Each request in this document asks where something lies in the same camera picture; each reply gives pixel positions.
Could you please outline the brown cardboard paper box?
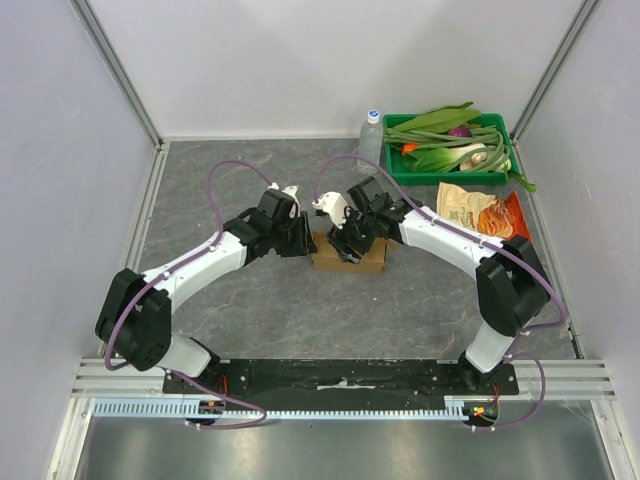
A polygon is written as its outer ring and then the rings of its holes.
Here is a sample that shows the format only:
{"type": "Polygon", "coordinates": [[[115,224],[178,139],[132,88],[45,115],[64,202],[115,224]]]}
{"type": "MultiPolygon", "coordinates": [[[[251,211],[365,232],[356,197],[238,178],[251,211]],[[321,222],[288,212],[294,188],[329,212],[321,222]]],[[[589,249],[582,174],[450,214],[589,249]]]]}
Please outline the brown cardboard paper box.
{"type": "Polygon", "coordinates": [[[387,243],[385,240],[374,241],[371,250],[358,264],[343,262],[336,250],[329,244],[324,232],[314,232],[312,239],[317,252],[311,255],[312,266],[316,270],[354,274],[381,274],[386,265],[387,243]]]}

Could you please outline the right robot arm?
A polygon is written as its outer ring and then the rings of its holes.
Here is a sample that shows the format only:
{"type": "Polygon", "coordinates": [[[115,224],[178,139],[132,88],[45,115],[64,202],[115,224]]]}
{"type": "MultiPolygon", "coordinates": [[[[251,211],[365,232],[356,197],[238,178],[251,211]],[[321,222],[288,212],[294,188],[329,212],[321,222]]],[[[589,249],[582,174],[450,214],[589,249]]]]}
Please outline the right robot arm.
{"type": "Polygon", "coordinates": [[[357,264],[377,239],[433,254],[476,283],[483,322],[458,360],[458,381],[483,392],[526,326],[550,301],[549,281],[529,240],[479,234],[438,216],[407,195],[393,199],[368,177],[346,194],[327,192],[313,203],[333,226],[327,235],[338,257],[357,264]]]}

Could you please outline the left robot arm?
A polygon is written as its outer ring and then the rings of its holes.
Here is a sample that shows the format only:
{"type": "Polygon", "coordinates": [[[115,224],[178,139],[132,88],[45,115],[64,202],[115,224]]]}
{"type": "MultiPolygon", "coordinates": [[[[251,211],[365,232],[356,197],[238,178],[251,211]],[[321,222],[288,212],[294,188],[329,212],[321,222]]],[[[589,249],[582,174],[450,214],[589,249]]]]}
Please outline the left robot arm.
{"type": "Polygon", "coordinates": [[[298,189],[272,185],[257,206],[225,222],[203,244],[159,267],[137,273],[129,268],[112,280],[95,332],[105,342],[105,365],[144,372],[154,367],[178,371],[198,393],[219,382],[219,358],[199,341],[174,333],[177,309],[226,274],[274,252],[287,257],[315,250],[308,216],[300,208],[298,189]]]}

